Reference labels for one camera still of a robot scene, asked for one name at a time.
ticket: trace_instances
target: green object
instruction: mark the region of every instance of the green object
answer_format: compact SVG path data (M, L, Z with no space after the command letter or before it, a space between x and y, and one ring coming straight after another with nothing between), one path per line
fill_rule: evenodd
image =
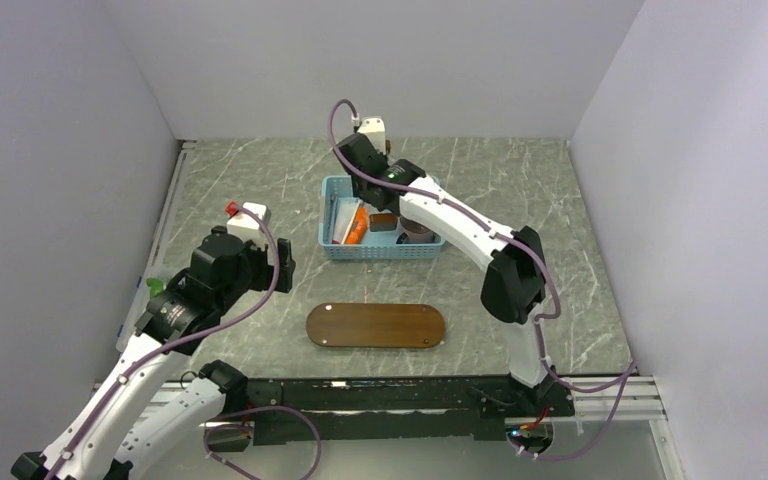
M146 286L149 288L148 295L151 298L160 295L160 293L163 292L163 289L165 288L163 286L163 282L161 282L159 278L151 277L146 278Z

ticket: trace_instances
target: brown wooden tray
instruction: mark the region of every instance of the brown wooden tray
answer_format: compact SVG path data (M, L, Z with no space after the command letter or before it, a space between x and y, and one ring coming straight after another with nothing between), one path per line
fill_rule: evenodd
M305 328L323 347L428 348L443 340L446 324L430 305L323 303Z

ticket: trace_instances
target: gray marble surface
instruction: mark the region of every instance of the gray marble surface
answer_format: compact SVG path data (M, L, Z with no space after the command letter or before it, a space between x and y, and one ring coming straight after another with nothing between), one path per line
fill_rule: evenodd
M394 139L393 156L438 176L488 217L543 240L563 314L547 324L561 373L618 373L630 354L567 153L557 139ZM205 340L192 364L222 359L252 377L492 374L507 372L500 323L481 305L483 274L448 245L435 260L329 261L316 241L320 188L342 170L323 139L200 141L164 264L183 267L230 200L272 210L276 237L293 242L295 286L257 314ZM241 299L227 318L258 298ZM305 320L326 302L427 303L443 314L443 342L425 350L337 349L313 344Z

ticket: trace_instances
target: gray wall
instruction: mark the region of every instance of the gray wall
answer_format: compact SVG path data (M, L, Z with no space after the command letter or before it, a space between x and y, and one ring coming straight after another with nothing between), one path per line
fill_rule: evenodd
M642 0L105 0L178 138L570 137Z
M690 478L768 479L768 2L647 1L572 148Z
M115 358L175 148L100 3L0 0L0 479Z

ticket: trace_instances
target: blue plastic basket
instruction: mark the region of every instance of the blue plastic basket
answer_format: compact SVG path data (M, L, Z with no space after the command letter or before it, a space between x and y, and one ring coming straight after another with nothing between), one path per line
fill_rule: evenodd
M348 175L332 175L322 181L322 213L319 218L319 244L325 249L325 256L331 260L388 260L388 259L431 259L440 253L446 241L439 235L434 243L397 244L396 239L403 230L399 226L390 232L367 231L358 245L334 245L331 243L334 230L337 199L352 197L352 180Z

